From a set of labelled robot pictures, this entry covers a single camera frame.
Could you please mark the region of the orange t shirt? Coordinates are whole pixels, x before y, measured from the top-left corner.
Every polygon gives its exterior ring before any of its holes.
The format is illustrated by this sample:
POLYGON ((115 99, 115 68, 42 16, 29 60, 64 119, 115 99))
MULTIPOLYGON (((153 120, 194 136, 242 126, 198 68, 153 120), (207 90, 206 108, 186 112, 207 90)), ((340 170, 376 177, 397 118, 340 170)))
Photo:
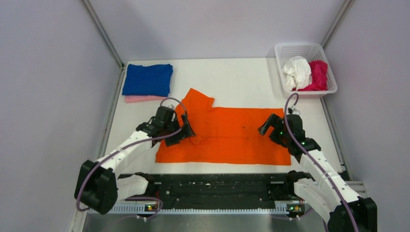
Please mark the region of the orange t shirt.
POLYGON ((283 109, 214 107, 214 98, 191 88, 177 114, 188 113, 194 137, 167 146, 161 142, 157 163, 207 162, 289 166, 287 149, 262 136, 258 128, 283 109))

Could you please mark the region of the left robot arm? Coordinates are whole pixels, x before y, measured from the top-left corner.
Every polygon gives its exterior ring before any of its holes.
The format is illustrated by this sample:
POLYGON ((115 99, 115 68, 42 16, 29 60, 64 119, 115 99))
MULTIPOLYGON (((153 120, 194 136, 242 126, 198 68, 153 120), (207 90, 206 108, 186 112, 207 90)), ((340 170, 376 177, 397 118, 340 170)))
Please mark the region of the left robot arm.
POLYGON ((80 212, 92 209, 102 215, 108 213, 117 201, 139 195, 144 200, 151 199, 155 187, 148 178, 140 174, 120 178, 123 171, 155 144, 165 142, 166 146, 180 143, 195 136, 188 112, 159 106, 156 114, 141 123, 135 131, 112 152, 96 161, 87 160, 78 174, 74 198, 80 212))

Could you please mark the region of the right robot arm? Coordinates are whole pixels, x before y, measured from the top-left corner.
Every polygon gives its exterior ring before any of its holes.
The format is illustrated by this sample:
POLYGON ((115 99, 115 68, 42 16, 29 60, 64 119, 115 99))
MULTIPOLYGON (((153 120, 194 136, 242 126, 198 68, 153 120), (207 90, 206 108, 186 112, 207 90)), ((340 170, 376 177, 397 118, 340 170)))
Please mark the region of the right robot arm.
POLYGON ((378 230, 376 203, 370 197, 362 197, 332 167, 319 144, 306 137, 299 115, 272 114, 258 132, 265 135, 269 128, 273 128, 270 140, 286 148, 306 170, 286 175, 283 192, 287 198, 307 201, 321 216, 328 232, 378 230))

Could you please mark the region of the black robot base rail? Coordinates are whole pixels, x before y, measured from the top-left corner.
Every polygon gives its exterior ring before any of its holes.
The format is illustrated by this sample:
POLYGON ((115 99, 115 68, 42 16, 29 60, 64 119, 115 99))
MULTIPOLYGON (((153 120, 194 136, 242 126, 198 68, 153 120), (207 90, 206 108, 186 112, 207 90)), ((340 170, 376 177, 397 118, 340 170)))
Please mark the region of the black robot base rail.
POLYGON ((271 214, 300 218, 313 210, 286 191, 285 174, 150 174, 145 193, 126 197, 138 213, 271 214))

